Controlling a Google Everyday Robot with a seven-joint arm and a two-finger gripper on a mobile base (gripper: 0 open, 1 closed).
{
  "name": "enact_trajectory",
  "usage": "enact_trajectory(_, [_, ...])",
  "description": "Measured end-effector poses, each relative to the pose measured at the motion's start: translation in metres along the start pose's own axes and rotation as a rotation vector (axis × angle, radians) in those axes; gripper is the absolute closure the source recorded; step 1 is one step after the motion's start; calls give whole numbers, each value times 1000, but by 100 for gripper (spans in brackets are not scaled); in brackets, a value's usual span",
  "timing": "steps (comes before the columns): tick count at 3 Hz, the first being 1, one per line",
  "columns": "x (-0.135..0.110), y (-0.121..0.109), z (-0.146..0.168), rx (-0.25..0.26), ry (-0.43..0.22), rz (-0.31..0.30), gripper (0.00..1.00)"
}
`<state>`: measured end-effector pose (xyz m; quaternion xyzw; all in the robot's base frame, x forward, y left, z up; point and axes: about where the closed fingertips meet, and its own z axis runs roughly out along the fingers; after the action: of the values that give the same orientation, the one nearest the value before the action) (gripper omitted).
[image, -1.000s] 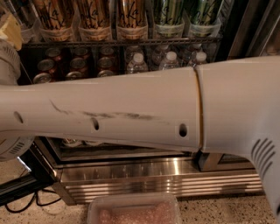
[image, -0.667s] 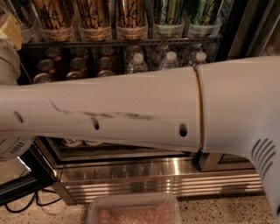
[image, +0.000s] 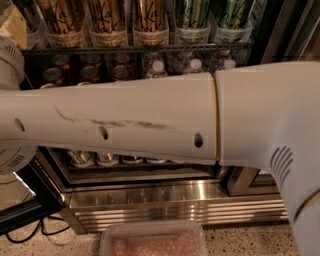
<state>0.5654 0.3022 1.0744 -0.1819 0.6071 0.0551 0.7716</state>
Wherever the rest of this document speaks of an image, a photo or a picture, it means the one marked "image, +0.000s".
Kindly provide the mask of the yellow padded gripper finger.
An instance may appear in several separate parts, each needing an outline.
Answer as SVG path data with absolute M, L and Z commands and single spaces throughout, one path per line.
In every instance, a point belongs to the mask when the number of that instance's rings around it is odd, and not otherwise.
M 0 15 L 0 35 L 10 39 L 21 50 L 27 48 L 27 23 L 15 5 Z

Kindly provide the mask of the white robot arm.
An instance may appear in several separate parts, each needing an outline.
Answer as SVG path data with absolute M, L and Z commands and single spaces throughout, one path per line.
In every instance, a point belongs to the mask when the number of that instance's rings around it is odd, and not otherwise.
M 319 61 L 22 91 L 21 51 L 0 48 L 2 172 L 39 146 L 267 169 L 300 255 L 319 256 Z

